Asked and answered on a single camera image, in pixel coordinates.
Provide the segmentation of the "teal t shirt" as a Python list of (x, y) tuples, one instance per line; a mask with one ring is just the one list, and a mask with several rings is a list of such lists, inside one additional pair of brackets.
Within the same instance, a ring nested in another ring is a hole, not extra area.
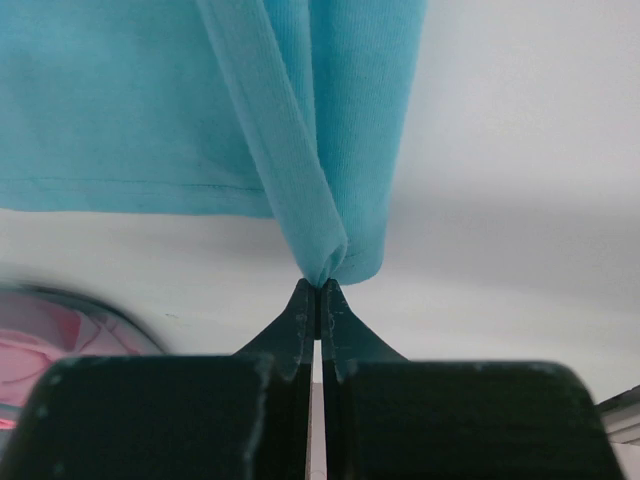
[(5, 1), (1, 205), (276, 220), (303, 276), (384, 256), (422, 1)]

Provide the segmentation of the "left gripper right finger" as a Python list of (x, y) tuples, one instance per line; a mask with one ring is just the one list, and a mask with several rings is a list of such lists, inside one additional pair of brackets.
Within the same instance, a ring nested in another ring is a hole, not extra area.
[(620, 479), (581, 380), (539, 361), (417, 361), (319, 293), (331, 479)]

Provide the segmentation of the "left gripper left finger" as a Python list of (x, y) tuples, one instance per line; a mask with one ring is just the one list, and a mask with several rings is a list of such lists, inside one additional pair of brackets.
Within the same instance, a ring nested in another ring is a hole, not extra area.
[(1, 288), (5, 479), (305, 479), (315, 289), (230, 355), (167, 352), (122, 311)]

